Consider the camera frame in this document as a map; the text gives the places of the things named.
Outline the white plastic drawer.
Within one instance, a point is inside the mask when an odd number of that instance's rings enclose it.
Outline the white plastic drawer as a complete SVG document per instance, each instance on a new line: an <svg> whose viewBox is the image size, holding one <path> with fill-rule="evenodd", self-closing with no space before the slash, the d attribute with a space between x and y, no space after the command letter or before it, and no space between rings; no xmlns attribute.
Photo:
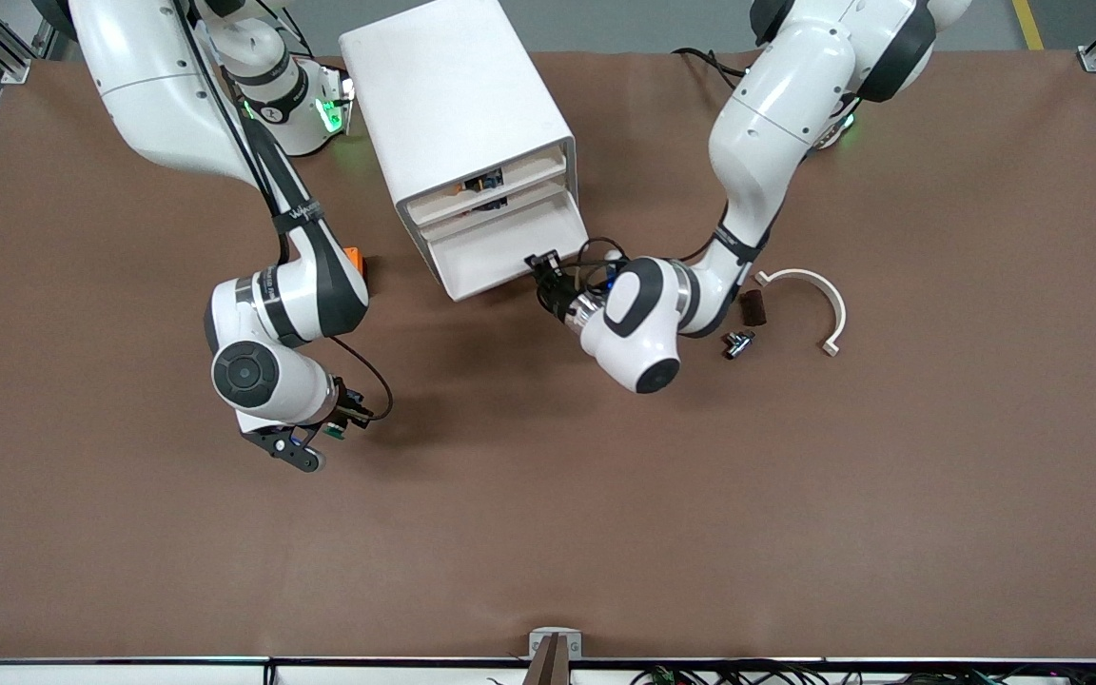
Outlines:
<svg viewBox="0 0 1096 685"><path fill-rule="evenodd" d="M461 301L526 276L530 270L523 260L534 253L575 255L587 230L574 192L567 190L460 235L435 242L418 238L445 294Z"/></svg>
<svg viewBox="0 0 1096 685"><path fill-rule="evenodd" d="M504 186L487 189L480 192L471 190L470 192L463 192L460 195L453 194L453 189L457 183L469 182L470 179L490 172L490 170L499 167L503 169ZM466 209L484 204L487 201L503 198L510 192L517 192L532 184L566 175L566 148L561 145L552 145L551 147L522 156L499 167L482 170L473 175L461 179L461 181L450 182L439 189L423 192L416 198L404 201L403 209L407 217L414 225L434 222L439 220L439 218L448 216L450 213L466 212Z"/></svg>
<svg viewBox="0 0 1096 685"><path fill-rule="evenodd" d="M463 231L479 228L482 222L499 220L499 218L505 217L506 214L518 212L518 209L526 208L538 203L538 201L553 198L553 196L567 190L569 187L564 182L564 178L548 179L548 181L532 184L517 192L510 192L509 195L504 196L504 198L509 199L509 206L499 212L469 213L469 209L466 209L466 212L454 212L444 218L439 218L437 221L418 225L415 233L427 240L427 242L443 240L447 237L453 237L453 235L460 235Z"/></svg>

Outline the white drawer cabinet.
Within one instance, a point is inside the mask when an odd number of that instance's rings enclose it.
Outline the white drawer cabinet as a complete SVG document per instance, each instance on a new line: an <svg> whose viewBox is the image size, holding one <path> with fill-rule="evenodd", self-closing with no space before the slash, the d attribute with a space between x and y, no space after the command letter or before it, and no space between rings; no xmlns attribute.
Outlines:
<svg viewBox="0 0 1096 685"><path fill-rule="evenodd" d="M552 145L566 148L576 198L575 136L499 0L432 0L341 34L339 48L393 208L432 273L404 201Z"/></svg>

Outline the base connector box green light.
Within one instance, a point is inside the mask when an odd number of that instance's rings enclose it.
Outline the base connector box green light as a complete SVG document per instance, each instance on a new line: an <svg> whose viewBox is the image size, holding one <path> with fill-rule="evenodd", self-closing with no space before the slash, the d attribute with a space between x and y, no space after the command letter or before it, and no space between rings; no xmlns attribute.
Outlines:
<svg viewBox="0 0 1096 685"><path fill-rule="evenodd" d="M356 98L353 79L343 67L320 64L318 69L319 96L317 101L326 130L330 135L347 134L354 98Z"/></svg>

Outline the white curved plastic bracket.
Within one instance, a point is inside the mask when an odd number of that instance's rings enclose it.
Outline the white curved plastic bracket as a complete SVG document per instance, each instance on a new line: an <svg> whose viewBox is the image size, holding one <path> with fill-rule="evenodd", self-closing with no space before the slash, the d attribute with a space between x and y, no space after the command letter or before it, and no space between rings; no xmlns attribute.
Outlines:
<svg viewBox="0 0 1096 685"><path fill-rule="evenodd" d="M848 324L848 308L847 301L845 301L844 296L841 295L838 287L834 285L822 274L814 272L814 270L809 269L780 269L775 270L773 273L767 273L765 270L758 270L755 273L755 281L762 287L767 287L770 284L783 282L787 279L796 279L808 283L817 287L819 292L822 292L831 305L833 311L833 330L827 334L826 339L823 339L821 347L823 352L830 357L836 357L840 355L840 338L843 336L844 331L847 330Z"/></svg>

